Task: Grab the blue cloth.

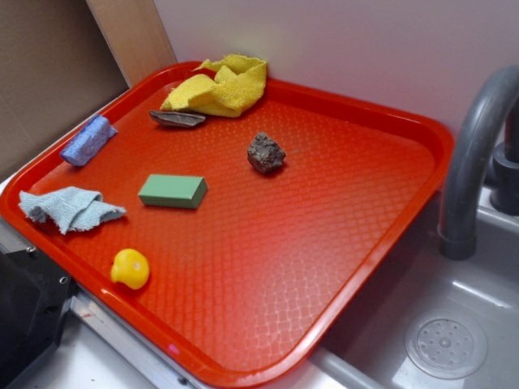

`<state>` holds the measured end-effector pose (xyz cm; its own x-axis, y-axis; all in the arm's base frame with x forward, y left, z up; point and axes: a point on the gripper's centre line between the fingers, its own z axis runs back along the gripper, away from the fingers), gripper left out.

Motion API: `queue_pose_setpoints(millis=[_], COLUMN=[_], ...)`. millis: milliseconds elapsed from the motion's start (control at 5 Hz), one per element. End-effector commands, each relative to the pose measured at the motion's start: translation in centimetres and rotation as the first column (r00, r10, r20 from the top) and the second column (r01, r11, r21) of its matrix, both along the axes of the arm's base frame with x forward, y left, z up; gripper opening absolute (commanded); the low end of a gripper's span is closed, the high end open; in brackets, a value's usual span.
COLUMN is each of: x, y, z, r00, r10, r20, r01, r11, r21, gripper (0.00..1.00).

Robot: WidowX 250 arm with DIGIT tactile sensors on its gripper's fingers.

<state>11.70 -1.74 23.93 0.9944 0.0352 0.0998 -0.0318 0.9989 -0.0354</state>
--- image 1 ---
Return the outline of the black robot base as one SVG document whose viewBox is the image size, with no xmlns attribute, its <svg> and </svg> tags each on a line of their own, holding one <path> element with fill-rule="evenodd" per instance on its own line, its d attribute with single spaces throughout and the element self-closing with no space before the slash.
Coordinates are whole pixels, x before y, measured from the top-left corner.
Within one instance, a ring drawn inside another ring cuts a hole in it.
<svg viewBox="0 0 519 389">
<path fill-rule="evenodd" d="M 61 343 L 75 282 L 36 247 L 1 254 L 1 387 L 14 387 Z"/>
</svg>

